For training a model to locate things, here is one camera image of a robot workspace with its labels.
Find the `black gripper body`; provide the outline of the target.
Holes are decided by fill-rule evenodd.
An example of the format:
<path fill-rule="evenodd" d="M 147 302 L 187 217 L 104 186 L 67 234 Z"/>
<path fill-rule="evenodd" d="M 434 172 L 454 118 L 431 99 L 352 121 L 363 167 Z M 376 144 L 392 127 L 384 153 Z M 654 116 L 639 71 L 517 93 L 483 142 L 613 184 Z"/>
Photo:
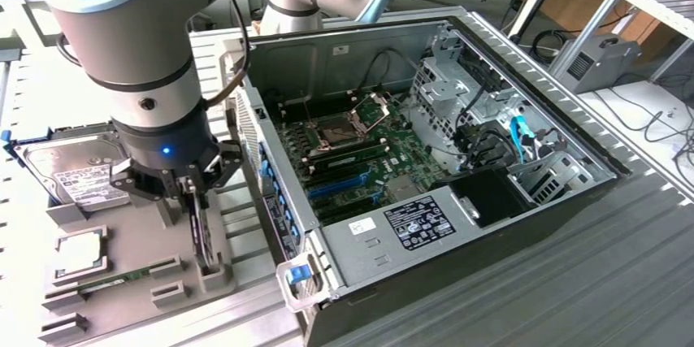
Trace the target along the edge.
<path fill-rule="evenodd" d="M 206 113 L 190 113 L 174 124 L 138 128 L 112 121 L 134 161 L 147 174 L 186 171 L 190 165 L 206 167 L 219 154 Z"/>

